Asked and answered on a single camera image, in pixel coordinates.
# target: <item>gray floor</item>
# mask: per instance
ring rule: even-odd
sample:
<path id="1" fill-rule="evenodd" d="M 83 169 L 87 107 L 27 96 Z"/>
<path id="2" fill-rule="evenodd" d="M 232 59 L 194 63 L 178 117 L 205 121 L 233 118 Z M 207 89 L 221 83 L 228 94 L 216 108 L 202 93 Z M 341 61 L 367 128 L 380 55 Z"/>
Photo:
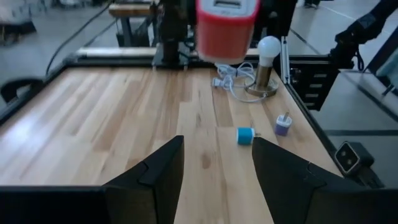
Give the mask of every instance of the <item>gray floor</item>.
<path id="1" fill-rule="evenodd" d="M 321 2 L 317 10 L 298 8 L 292 29 L 322 54 L 335 46 L 335 35 L 350 25 L 356 18 L 367 13 L 378 0 L 334 0 Z M 53 51 L 98 9 L 74 11 L 51 10 L 47 15 L 34 18 L 38 30 L 10 47 L 0 47 L 0 83 L 28 75 L 43 76 Z M 95 34 L 113 22 L 107 15 L 87 27 L 61 52 L 55 65 L 68 54 L 87 44 Z M 382 34 L 361 46 L 361 54 L 368 64 L 398 24 L 398 12 L 387 21 Z M 117 47 L 116 25 L 96 38 L 92 47 Z M 291 54 L 315 54 L 293 33 L 289 34 Z M 367 94 L 359 91 L 365 89 Z M 397 119 L 389 116 L 381 107 L 398 114 L 398 99 L 392 94 L 381 97 L 384 87 L 372 76 L 346 72 L 340 74 L 321 111 L 313 112 L 324 130 L 398 130 Z M 375 158 L 373 169 L 389 187 L 398 187 L 398 138 L 396 136 L 330 136 L 335 146 L 343 141 L 359 141 Z"/>

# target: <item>wooden tabletop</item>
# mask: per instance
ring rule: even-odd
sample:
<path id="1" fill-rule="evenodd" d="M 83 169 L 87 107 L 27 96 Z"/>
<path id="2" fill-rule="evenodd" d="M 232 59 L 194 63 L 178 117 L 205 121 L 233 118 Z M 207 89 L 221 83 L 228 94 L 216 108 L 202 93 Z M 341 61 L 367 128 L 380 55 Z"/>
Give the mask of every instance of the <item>wooden tabletop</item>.
<path id="1" fill-rule="evenodd" d="M 280 79 L 276 96 L 240 103 L 210 86 L 214 70 L 70 68 L 0 127 L 0 184 L 103 184 L 185 136 L 175 223 L 272 223 L 251 148 L 236 127 L 340 175 Z M 243 90 L 241 97 L 251 98 Z M 273 132 L 289 111 L 287 137 Z"/>

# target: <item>red charger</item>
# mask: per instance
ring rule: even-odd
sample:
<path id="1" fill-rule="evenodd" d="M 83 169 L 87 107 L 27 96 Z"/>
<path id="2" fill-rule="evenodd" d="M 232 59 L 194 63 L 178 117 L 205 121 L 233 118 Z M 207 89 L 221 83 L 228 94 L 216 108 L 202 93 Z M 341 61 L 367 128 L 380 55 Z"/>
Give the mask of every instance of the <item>red charger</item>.
<path id="1" fill-rule="evenodd" d="M 259 0 L 197 0 L 197 51 L 207 62 L 243 62 Z"/>

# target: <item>power plug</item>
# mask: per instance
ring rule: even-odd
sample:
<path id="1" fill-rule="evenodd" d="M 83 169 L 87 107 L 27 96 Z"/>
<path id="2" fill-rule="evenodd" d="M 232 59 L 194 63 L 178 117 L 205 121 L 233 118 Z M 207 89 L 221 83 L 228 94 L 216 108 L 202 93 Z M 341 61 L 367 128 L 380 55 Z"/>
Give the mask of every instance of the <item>power plug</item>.
<path id="1" fill-rule="evenodd" d="M 211 83 L 212 87 L 219 87 L 223 85 L 223 81 L 219 78 L 213 78 L 213 82 Z"/>

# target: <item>white light bulb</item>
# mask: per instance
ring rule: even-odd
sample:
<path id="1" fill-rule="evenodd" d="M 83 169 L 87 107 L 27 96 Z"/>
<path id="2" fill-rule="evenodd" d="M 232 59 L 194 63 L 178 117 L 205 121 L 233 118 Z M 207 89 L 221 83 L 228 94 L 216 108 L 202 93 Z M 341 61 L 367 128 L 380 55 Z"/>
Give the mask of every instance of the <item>white light bulb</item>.
<path id="1" fill-rule="evenodd" d="M 260 40 L 258 46 L 260 60 L 263 67 L 271 67 L 274 58 L 280 53 L 280 41 L 273 36 L 267 36 Z"/>

